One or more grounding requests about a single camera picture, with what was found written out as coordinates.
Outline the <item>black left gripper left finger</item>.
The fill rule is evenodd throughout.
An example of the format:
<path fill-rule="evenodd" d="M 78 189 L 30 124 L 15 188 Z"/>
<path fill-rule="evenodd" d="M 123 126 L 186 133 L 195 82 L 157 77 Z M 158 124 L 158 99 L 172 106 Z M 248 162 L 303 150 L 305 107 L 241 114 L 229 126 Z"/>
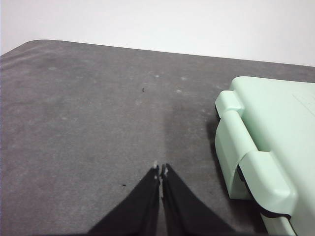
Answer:
<path fill-rule="evenodd" d="M 153 165 L 130 194 L 94 225 L 93 236 L 155 236 L 159 211 L 159 166 Z"/>

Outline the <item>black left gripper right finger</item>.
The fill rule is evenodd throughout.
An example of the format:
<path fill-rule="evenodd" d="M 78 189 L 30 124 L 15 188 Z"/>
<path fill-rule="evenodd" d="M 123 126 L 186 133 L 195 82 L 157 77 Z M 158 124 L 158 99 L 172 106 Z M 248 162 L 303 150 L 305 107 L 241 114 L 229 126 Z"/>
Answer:
<path fill-rule="evenodd" d="M 162 167 L 161 179 L 169 236 L 234 234 L 234 229 L 199 200 L 168 163 Z"/>

